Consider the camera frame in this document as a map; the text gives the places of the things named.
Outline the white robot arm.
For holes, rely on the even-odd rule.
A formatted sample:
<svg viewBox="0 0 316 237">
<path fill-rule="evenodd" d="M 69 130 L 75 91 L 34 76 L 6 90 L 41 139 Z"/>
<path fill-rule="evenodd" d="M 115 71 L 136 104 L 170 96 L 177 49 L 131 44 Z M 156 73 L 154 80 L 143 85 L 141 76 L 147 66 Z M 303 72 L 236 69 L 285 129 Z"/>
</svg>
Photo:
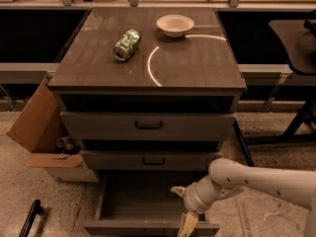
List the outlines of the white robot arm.
<svg viewBox="0 0 316 237">
<path fill-rule="evenodd" d="M 198 217 L 211 205 L 239 194 L 243 188 L 268 194 L 308 210 L 303 237 L 316 237 L 316 172 L 249 167 L 230 159 L 212 161 L 208 174 L 185 187 L 173 187 L 184 203 L 178 237 L 190 237 Z"/>
</svg>

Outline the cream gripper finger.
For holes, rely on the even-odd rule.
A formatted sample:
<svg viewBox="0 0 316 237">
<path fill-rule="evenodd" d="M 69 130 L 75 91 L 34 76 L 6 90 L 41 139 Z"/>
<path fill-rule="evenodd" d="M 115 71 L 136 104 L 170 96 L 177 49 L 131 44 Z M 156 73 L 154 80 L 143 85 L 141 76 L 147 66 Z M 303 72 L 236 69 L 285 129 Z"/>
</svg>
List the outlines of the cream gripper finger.
<svg viewBox="0 0 316 237">
<path fill-rule="evenodd" d="M 185 195 L 186 188 L 175 186 L 171 188 L 171 192 L 182 198 Z"/>
</svg>

